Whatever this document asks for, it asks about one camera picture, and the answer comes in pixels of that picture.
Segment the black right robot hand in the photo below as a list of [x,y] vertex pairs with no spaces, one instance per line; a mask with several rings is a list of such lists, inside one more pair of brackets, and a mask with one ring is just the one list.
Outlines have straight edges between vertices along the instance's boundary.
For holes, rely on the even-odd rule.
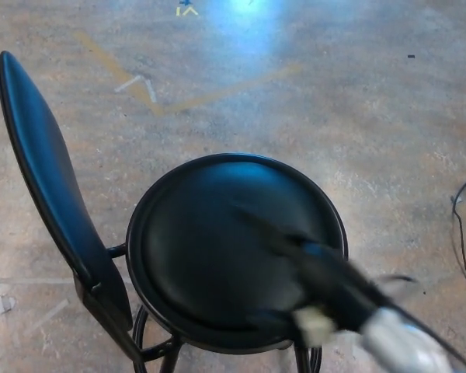
[[259,326],[269,322],[285,326],[305,347],[319,347],[340,331],[367,334],[380,307],[388,303],[377,285],[315,237],[277,225],[244,206],[237,206],[235,214],[258,232],[272,255],[290,263],[309,298],[308,305],[294,309],[289,316],[258,314]]

